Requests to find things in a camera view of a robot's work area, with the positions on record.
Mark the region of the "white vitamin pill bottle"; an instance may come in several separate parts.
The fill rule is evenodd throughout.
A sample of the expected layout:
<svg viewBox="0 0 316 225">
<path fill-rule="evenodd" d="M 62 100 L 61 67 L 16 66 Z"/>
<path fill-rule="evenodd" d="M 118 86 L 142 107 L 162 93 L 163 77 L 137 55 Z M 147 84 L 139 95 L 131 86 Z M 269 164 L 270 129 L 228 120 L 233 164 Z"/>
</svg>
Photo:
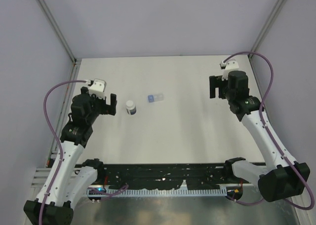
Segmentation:
<svg viewBox="0 0 316 225">
<path fill-rule="evenodd" d="M 126 111 L 129 115 L 136 114 L 136 112 L 137 112 L 136 105 L 132 100 L 126 101 L 125 107 L 126 107 Z"/>
</svg>

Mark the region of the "clear blue pill organizer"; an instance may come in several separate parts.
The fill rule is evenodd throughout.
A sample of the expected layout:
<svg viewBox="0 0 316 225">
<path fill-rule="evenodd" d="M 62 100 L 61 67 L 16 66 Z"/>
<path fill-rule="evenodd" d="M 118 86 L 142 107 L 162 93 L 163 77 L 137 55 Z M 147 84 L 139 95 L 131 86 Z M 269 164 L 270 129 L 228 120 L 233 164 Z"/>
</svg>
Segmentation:
<svg viewBox="0 0 316 225">
<path fill-rule="evenodd" d="M 162 93 L 151 94 L 151 95 L 148 95 L 147 98 L 148 98 L 149 103 L 153 103 L 153 102 L 163 101 L 164 95 Z"/>
</svg>

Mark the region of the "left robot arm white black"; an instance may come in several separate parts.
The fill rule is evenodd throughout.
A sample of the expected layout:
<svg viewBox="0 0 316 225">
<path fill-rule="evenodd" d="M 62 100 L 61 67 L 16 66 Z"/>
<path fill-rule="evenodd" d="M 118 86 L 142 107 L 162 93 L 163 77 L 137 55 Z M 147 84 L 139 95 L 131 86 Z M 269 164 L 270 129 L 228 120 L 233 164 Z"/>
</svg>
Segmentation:
<svg viewBox="0 0 316 225">
<path fill-rule="evenodd" d="M 91 184 L 104 182 L 106 172 L 99 159 L 88 159 L 74 179 L 71 175 L 83 153 L 92 125 L 100 115 L 115 115 L 117 97 L 111 94 L 110 104 L 104 94 L 106 83 L 94 80 L 82 87 L 72 99 L 69 121 L 57 140 L 59 150 L 49 175 L 35 200 L 28 200 L 24 212 L 33 225 L 69 225 L 74 209 Z"/>
</svg>

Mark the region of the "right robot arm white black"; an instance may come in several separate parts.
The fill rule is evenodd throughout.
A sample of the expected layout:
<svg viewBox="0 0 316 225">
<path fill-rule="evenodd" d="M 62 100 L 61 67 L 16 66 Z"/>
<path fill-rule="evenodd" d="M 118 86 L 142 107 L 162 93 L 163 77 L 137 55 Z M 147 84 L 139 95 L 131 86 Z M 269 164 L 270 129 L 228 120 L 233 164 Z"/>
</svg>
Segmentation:
<svg viewBox="0 0 316 225">
<path fill-rule="evenodd" d="M 228 159 L 223 176 L 230 183 L 239 178 L 257 186 L 267 202 L 301 195 L 310 175 L 306 163 L 299 163 L 285 148 L 270 123 L 261 101 L 249 94 L 248 76 L 244 71 L 231 71 L 226 77 L 209 77 L 210 98 L 216 95 L 228 101 L 230 111 L 249 131 L 266 168 L 261 168 L 245 158 Z"/>
</svg>

